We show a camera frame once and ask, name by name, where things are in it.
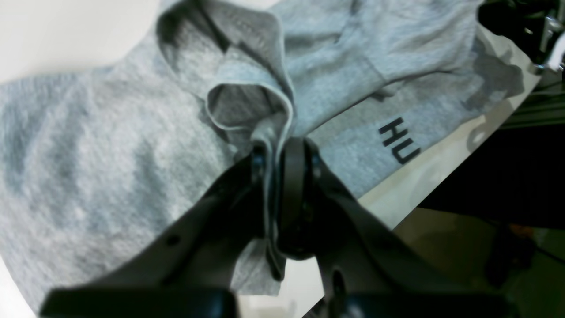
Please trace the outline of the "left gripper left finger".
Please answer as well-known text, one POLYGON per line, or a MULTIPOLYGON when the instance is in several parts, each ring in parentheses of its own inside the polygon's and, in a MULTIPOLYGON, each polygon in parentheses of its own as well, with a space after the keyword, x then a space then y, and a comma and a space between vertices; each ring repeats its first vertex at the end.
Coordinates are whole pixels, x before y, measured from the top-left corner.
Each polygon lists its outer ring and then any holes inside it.
POLYGON ((236 262, 262 237, 266 151, 256 145, 163 234, 117 270, 49 292, 42 318, 239 318, 236 262))

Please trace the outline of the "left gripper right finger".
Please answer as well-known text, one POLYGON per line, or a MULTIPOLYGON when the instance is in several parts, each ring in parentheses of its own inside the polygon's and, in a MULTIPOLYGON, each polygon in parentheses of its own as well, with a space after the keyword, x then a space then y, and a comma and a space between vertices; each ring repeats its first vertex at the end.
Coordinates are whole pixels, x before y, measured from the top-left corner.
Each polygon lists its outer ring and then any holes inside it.
POLYGON ((359 204, 316 145, 289 139, 277 171, 276 248, 315 257, 322 318, 510 318, 505 296, 442 276, 359 204))

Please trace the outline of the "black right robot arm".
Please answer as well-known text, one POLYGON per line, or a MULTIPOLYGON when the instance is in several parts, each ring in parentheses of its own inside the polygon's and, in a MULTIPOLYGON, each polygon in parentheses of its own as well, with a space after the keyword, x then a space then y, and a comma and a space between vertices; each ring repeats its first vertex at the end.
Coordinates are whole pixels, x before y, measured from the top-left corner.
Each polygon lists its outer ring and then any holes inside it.
POLYGON ((478 20, 514 42, 541 74, 564 69, 564 12, 562 0, 486 0, 478 20))

